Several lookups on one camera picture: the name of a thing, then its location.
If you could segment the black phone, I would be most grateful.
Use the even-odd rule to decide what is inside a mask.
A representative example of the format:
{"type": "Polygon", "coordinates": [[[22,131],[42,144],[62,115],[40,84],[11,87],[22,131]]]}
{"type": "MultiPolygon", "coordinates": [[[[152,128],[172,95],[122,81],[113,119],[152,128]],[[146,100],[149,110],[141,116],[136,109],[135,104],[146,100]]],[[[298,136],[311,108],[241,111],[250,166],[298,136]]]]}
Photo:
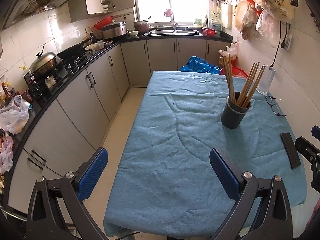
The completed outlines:
{"type": "Polygon", "coordinates": [[[301,165],[299,155],[295,148],[295,144],[289,132],[280,133],[280,138],[283,142],[284,148],[287,152],[287,156],[290,162],[291,169],[294,170],[301,165]]]}

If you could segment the blue table cloth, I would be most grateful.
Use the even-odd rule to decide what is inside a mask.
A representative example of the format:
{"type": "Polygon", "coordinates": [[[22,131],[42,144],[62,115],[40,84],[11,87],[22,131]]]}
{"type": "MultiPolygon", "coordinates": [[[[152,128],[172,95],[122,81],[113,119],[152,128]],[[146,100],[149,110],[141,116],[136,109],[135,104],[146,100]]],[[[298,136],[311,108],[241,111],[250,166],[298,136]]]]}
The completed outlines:
{"type": "Polygon", "coordinates": [[[215,148],[256,177],[281,176],[291,206],[307,196],[303,167],[292,169],[280,134],[290,131],[262,95],[240,126],[221,123],[225,77],[154,72],[129,134],[108,200],[108,236],[128,229],[176,238],[210,236],[233,206],[209,162],[215,148]]]}

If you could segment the orange trash bin with bag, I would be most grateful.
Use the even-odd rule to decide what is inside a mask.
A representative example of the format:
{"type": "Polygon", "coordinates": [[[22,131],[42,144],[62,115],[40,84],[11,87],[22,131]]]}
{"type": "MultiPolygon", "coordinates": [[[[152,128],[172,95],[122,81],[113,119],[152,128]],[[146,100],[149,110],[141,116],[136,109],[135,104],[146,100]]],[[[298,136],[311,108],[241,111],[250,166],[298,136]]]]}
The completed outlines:
{"type": "Polygon", "coordinates": [[[219,49],[220,57],[226,56],[229,60],[231,60],[232,66],[236,66],[238,61],[238,44],[231,43],[230,45],[226,46],[225,49],[219,49]]]}

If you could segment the sink faucet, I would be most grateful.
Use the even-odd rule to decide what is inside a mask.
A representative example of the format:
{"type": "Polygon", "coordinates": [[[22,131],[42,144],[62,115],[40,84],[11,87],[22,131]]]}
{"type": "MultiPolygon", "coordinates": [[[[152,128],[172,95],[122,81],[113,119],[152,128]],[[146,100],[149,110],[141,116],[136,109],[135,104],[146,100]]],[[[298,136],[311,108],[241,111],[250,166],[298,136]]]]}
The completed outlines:
{"type": "Polygon", "coordinates": [[[174,16],[174,12],[173,10],[171,10],[171,21],[172,21],[172,28],[173,28],[173,31],[176,32],[177,30],[177,26],[178,26],[178,22],[175,20],[175,16],[174,16]]]}

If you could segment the black utensil holder cup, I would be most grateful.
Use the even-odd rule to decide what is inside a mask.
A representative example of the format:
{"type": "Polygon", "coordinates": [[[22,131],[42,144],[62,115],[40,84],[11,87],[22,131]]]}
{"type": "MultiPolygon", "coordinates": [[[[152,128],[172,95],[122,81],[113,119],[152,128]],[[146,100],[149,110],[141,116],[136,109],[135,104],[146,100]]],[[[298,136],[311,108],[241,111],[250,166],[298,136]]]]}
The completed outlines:
{"type": "Polygon", "coordinates": [[[228,96],[225,108],[221,114],[221,123],[230,129],[237,128],[250,107],[251,102],[245,108],[242,108],[232,103],[230,96],[228,96]]]}

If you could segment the black wok pan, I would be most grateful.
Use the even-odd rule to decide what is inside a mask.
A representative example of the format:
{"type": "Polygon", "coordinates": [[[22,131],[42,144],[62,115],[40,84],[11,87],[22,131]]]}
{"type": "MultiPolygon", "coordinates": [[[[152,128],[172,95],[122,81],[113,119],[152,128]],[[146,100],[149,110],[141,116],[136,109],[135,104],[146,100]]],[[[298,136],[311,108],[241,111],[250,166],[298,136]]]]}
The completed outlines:
{"type": "Polygon", "coordinates": [[[83,49],[84,44],[88,40],[90,40],[90,38],[91,38],[91,35],[87,34],[80,43],[72,45],[71,47],[57,53],[56,56],[60,59],[66,59],[66,58],[69,58],[69,57],[72,57],[72,56],[78,54],[83,49]]]}

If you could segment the steel lidded pot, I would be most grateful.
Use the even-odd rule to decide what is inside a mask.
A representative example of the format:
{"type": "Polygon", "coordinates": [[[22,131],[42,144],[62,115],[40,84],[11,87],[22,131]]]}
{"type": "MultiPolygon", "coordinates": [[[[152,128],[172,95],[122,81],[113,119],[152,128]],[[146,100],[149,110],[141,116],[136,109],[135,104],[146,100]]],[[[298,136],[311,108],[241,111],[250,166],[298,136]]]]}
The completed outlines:
{"type": "Polygon", "coordinates": [[[35,79],[44,79],[48,72],[54,70],[56,66],[56,54],[54,52],[44,52],[43,45],[41,52],[36,54],[36,60],[30,65],[30,71],[35,79]]]}

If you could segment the brown cooking pot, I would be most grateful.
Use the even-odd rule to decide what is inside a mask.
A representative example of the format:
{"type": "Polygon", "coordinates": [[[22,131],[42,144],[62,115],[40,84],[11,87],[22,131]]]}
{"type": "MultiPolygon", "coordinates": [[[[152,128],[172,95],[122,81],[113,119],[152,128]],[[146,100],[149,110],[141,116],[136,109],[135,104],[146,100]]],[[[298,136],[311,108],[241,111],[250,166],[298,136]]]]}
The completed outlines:
{"type": "Polygon", "coordinates": [[[152,18],[152,16],[149,16],[146,20],[140,20],[134,22],[134,28],[135,31],[139,31],[140,34],[145,34],[149,32],[150,26],[149,26],[149,21],[152,18]]]}

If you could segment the glass beer mug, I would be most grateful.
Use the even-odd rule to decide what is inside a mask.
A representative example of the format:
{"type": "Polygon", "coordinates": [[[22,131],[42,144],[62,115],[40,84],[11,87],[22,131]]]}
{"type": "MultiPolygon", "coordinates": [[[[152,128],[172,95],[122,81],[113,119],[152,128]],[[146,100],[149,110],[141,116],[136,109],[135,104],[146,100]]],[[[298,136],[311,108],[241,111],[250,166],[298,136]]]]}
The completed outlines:
{"type": "Polygon", "coordinates": [[[273,67],[265,64],[263,67],[265,67],[265,69],[256,90],[260,94],[267,95],[276,71],[273,67]]]}

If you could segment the silver rice cooker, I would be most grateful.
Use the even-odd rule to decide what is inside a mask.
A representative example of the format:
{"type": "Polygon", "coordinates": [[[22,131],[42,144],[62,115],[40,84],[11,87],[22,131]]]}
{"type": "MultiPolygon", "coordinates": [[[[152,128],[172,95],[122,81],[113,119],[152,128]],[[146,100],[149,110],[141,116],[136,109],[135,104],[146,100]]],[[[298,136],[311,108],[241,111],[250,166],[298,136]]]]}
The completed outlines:
{"type": "Polygon", "coordinates": [[[113,22],[108,25],[105,25],[102,27],[101,33],[105,40],[126,35],[126,22],[113,22]]]}

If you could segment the black eyeglasses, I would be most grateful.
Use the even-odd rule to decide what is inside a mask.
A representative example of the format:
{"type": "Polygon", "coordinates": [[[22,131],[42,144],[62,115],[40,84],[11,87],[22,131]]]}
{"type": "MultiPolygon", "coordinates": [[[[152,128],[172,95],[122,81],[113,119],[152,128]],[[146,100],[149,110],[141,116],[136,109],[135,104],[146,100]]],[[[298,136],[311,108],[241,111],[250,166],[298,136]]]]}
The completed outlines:
{"type": "Polygon", "coordinates": [[[271,107],[272,112],[278,117],[286,117],[284,113],[280,111],[279,106],[276,104],[276,98],[272,97],[271,95],[265,96],[265,100],[268,105],[271,107]]]}

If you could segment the blue plastic bag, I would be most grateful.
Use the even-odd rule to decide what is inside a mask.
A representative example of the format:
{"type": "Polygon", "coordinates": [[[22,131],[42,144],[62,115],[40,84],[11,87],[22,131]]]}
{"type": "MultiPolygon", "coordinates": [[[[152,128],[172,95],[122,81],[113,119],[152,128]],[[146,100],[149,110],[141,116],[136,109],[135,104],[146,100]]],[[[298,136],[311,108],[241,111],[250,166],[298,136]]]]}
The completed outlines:
{"type": "Polygon", "coordinates": [[[209,73],[209,74],[220,74],[221,68],[208,63],[206,60],[192,56],[189,58],[187,63],[182,66],[179,71],[181,72],[195,72],[195,73],[209,73]]]}

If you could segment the white plastic bag on counter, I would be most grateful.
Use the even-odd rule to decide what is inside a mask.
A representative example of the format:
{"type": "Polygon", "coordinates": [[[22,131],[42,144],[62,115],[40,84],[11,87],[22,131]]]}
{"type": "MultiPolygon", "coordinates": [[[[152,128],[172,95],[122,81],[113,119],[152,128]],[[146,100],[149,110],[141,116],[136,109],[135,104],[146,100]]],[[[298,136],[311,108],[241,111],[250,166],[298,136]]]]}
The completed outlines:
{"type": "Polygon", "coordinates": [[[7,107],[1,109],[1,128],[12,135],[20,133],[29,120],[29,105],[21,95],[15,96],[7,107]]]}

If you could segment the red plastic basin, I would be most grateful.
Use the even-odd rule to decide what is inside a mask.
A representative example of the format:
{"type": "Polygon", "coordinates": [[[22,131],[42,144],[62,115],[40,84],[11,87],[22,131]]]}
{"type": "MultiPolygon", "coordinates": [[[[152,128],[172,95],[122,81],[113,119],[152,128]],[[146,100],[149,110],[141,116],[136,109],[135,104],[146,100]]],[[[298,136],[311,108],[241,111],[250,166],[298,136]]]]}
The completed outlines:
{"type": "MultiPolygon", "coordinates": [[[[225,69],[222,68],[220,70],[219,74],[226,75],[225,69]]],[[[240,77],[240,78],[244,78],[244,79],[248,78],[248,74],[244,70],[242,70],[241,68],[238,68],[238,67],[234,67],[234,66],[232,67],[232,76],[233,77],[240,77]]]]}

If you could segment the red small basket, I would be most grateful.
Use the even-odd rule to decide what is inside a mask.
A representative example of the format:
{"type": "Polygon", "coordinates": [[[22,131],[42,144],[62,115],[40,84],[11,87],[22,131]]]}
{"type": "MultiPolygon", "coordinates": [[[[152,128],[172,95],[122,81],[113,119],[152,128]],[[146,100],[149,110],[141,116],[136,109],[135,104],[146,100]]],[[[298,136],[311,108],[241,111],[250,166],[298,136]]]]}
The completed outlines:
{"type": "Polygon", "coordinates": [[[203,28],[202,29],[202,35],[203,36],[214,37],[215,33],[216,33],[216,31],[214,29],[211,29],[211,28],[203,28]]]}

